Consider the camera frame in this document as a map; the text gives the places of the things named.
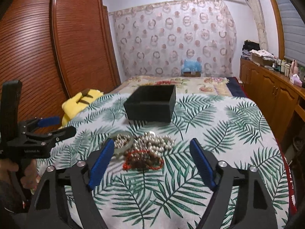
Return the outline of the jade green bangle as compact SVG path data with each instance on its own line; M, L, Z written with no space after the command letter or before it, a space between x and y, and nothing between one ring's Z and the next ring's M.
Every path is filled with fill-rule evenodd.
M128 131L119 131L109 136L114 141L114 156L119 158L127 150L129 150L134 143L134 136Z

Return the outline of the black jewelry box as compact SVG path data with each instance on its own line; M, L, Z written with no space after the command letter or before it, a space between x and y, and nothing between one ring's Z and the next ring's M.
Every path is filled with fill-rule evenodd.
M138 87L124 108L128 120L170 123L175 103L175 85L148 85Z

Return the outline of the yellow plush toy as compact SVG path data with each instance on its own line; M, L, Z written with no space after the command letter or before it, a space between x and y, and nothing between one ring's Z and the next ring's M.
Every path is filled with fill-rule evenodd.
M78 113L103 95L104 93L99 90L87 88L65 101L62 104L62 110L64 111L62 126L66 126Z

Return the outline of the brown louvered wardrobe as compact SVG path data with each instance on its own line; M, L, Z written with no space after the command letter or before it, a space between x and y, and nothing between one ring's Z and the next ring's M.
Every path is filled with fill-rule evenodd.
M1 82L23 84L20 121L63 116L62 104L91 88L120 85L102 0L13 0L1 19Z

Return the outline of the dark blue bed sheet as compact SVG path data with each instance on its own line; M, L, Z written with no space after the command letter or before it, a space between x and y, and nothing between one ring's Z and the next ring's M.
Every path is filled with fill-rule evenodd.
M228 77L227 79L229 82L226 85L233 97L248 97L243 86L238 82L236 77Z

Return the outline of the floral bed blanket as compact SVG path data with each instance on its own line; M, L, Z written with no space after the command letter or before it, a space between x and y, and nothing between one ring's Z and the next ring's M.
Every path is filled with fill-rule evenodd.
M126 80L118 88L111 91L116 93L132 93L140 86L174 85L178 94L207 94L232 97L225 77L150 77L136 76Z

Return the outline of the wooden sideboard cabinet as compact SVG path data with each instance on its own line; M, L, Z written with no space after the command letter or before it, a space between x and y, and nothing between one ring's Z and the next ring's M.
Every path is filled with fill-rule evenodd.
M286 151L304 129L304 88L243 58L239 77L245 93L258 105L282 151Z

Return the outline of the cardboard box under toy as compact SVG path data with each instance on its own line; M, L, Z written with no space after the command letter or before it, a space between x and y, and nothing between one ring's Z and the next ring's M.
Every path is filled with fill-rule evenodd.
M184 77L200 77L201 76L201 72L200 71L184 72L182 75Z

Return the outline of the pink tissue pack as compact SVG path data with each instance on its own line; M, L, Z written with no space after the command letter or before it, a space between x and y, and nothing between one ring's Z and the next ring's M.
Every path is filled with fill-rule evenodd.
M290 77L290 83L292 83L293 85L296 85L298 87L302 87L302 81L301 81L300 77L298 76L298 74L293 74Z

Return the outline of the bottles on sideboard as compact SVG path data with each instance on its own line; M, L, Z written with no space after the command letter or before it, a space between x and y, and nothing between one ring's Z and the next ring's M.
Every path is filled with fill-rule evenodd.
M280 74L283 74L286 77L289 76L291 66L287 63L286 60L281 60L277 58L274 60L272 67L274 71L279 72Z

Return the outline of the pink rabbit figure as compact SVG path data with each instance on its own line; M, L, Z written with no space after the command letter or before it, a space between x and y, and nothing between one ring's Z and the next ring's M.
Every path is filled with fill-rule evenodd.
M297 60L293 60L290 68L290 77L293 75L298 75L299 74L299 69L298 69L298 63Z

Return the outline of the circle pattern curtain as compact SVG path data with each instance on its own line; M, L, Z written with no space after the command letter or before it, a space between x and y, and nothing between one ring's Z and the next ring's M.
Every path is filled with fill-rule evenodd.
M232 76L236 26L223 0L148 4L111 14L125 77L180 76L184 60L206 77Z

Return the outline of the stack of folded clothes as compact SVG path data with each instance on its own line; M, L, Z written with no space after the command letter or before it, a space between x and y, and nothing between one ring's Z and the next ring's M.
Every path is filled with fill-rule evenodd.
M250 52L251 50L259 51L260 50L259 44L250 40L245 40L242 47L241 57L244 58L245 60L249 60L251 57L251 52Z

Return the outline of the grey window blind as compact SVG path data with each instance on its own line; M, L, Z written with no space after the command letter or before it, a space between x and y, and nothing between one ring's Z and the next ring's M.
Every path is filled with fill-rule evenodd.
M304 66L304 22L290 0L276 0L281 16L285 58Z

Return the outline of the cream side curtain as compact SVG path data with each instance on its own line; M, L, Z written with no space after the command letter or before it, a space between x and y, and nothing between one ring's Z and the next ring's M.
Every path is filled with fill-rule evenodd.
M268 40L261 3L259 0L248 0L248 3L253 12L254 21L258 30L259 46L261 50L268 50Z

